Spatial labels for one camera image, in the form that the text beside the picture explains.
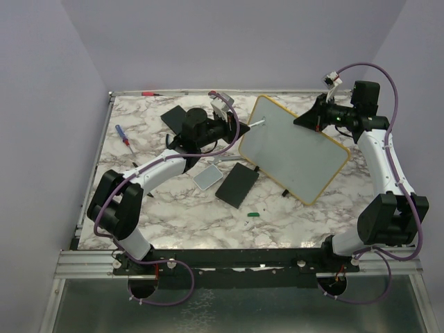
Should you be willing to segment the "yellow framed whiteboard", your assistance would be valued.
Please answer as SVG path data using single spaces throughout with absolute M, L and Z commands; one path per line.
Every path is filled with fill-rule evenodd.
M 313 205 L 351 158 L 343 144 L 293 124 L 297 116 L 266 95 L 257 97 L 239 154 L 305 205 Z

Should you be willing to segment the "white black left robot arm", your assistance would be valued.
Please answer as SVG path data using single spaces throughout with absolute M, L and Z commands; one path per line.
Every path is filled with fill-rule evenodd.
M 235 143 L 250 130 L 232 112 L 223 118 L 216 113 L 210 119 L 201 108 L 184 113 L 181 131 L 167 149 L 153 161 L 125 173 L 106 171 L 96 188 L 87 209 L 87 217 L 94 222 L 96 235 L 110 238 L 129 255 L 129 265 L 143 274 L 151 270 L 153 246 L 145 239 L 137 225 L 142 201 L 149 192 L 167 180 L 186 173 L 202 158 L 202 148 L 219 140 Z

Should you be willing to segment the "white green whiteboard marker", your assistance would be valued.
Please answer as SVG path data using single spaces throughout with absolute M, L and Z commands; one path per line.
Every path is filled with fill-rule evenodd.
M 255 123 L 249 124 L 248 126 L 250 128 L 253 128 L 253 127 L 256 127 L 256 126 L 259 126 L 259 125 L 264 125 L 265 121 L 266 121 L 265 119 L 262 119 L 260 121 L 255 122 Z

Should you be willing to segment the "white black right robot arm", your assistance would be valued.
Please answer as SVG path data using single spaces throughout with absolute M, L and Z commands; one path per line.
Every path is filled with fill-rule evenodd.
M 328 92 L 319 95 L 309 111 L 294 124 L 316 132 L 328 126 L 346 128 L 363 154 L 373 184 L 374 199 L 359 215 L 357 227 L 332 237 L 332 247 L 318 255 L 320 266 L 335 271 L 343 256 L 373 250 L 379 246 L 403 246 L 419 240 L 429 202 L 416 195 L 403 174 L 389 133 L 386 117 L 377 115 L 380 86 L 378 83 L 355 82 L 351 105 L 339 105 L 334 94 L 342 83 L 339 75 L 324 78 Z

